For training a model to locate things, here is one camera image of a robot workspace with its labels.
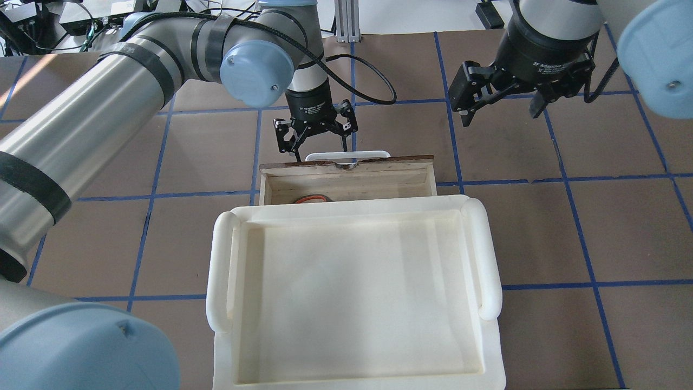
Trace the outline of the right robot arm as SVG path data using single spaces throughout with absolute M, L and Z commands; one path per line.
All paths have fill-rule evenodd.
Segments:
M 691 119 L 690 1 L 513 1 L 495 60 L 467 60 L 449 87 L 452 111 L 475 113 L 508 96 L 534 94 L 529 112 L 582 94 L 592 103 L 614 72 L 636 84 L 664 118 Z

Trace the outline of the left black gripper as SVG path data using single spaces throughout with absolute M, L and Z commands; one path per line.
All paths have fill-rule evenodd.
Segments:
M 307 91 L 287 89 L 285 99 L 291 120 L 274 119 L 274 131 L 280 153 L 292 154 L 302 162 L 301 146 L 310 133 L 334 132 L 341 136 L 342 150 L 348 151 L 347 138 L 358 131 L 356 111 L 351 101 L 344 99 L 337 108 L 332 104 L 330 87 L 315 87 Z M 337 115 L 344 123 L 337 121 Z

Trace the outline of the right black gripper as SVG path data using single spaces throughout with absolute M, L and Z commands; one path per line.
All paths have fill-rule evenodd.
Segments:
M 594 62 L 586 51 L 593 39 L 594 33 L 578 40 L 549 37 L 514 14 L 492 65 L 483 67 L 473 61 L 460 65 L 448 89 L 452 111 L 468 127 L 477 111 L 500 101 L 501 92 L 522 94 L 548 85 L 564 97 L 575 96 L 591 79 Z M 543 93 L 535 93 L 530 116 L 539 118 L 549 104 Z

